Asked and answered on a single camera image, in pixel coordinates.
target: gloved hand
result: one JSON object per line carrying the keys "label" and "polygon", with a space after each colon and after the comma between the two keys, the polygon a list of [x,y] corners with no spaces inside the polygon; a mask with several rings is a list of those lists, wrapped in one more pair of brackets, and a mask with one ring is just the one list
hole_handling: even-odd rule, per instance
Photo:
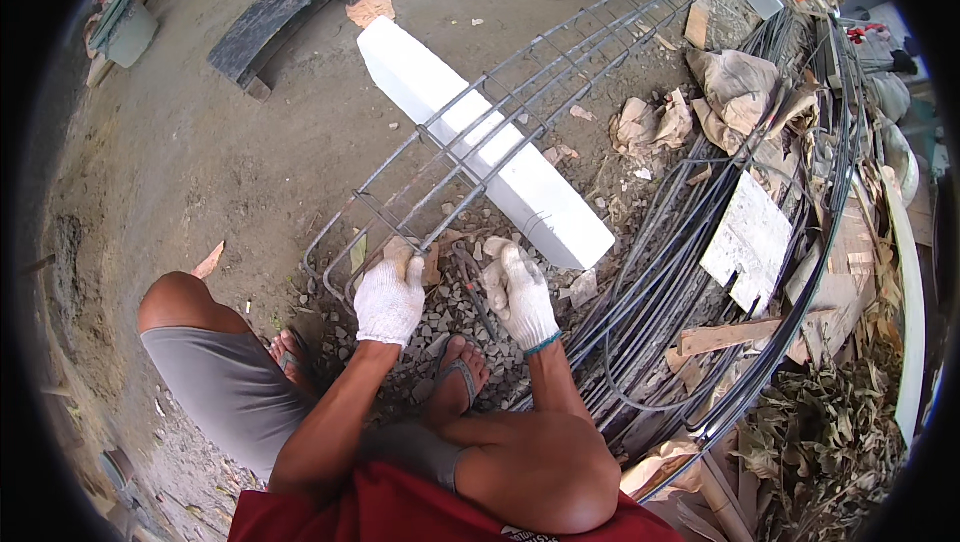
{"label": "gloved hand", "polygon": [[560,334],[544,273],[509,239],[488,238],[484,252],[496,257],[483,271],[490,308],[524,354],[532,355]]}
{"label": "gloved hand", "polygon": [[366,272],[353,299],[360,327],[357,340],[371,339],[406,348],[424,315],[424,258],[394,236],[383,249],[383,260]]}

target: red shirt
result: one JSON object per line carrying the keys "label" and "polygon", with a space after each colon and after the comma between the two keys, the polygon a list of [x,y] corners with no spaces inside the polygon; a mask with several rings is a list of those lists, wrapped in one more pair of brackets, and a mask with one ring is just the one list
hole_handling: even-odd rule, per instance
{"label": "red shirt", "polygon": [[683,542],[670,525],[623,493],[613,518],[593,531],[541,535],[505,524],[437,484],[382,462],[358,465],[340,500],[319,513],[300,497],[242,493],[228,542],[504,539]]}

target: dirt ground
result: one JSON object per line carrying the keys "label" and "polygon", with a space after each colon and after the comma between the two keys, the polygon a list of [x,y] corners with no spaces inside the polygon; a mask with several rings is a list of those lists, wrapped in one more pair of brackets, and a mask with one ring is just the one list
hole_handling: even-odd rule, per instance
{"label": "dirt ground", "polygon": [[[374,86],[355,44],[360,29],[337,2],[261,72],[273,88],[265,104],[210,68],[210,48],[254,1],[149,0],[160,29],[132,68],[114,68],[82,96],[44,215],[44,254],[56,252],[57,265],[44,282],[50,302],[43,317],[56,340],[54,366],[72,394],[64,402],[74,442],[65,444],[84,486],[111,500],[118,499],[96,456],[123,448],[136,477],[119,500],[137,500],[141,520],[163,539],[220,539],[239,492],[264,482],[207,440],[165,388],[138,338],[143,294],[225,240],[220,266],[206,280],[214,297],[242,313],[249,301],[245,316],[264,336],[296,322],[325,342],[317,349],[335,375],[343,367],[330,350],[338,339],[321,320],[322,313],[330,319],[329,299],[311,299],[313,312],[294,310],[306,291],[298,263],[349,191],[413,132]],[[392,0],[396,22],[468,80],[595,1]],[[749,12],[742,0],[724,5],[741,18]],[[485,22],[472,26],[472,19]],[[721,31],[731,41],[716,44],[736,45],[750,31],[744,22]],[[577,150],[579,159],[558,168],[593,202],[629,190],[632,206],[654,188],[612,150],[606,124],[630,95],[663,98],[690,83],[682,28],[678,19],[663,32],[680,51],[648,44],[580,103],[597,121],[562,118],[542,140]],[[518,384],[519,373],[506,382]],[[513,392],[490,393],[485,402],[496,406]]]}

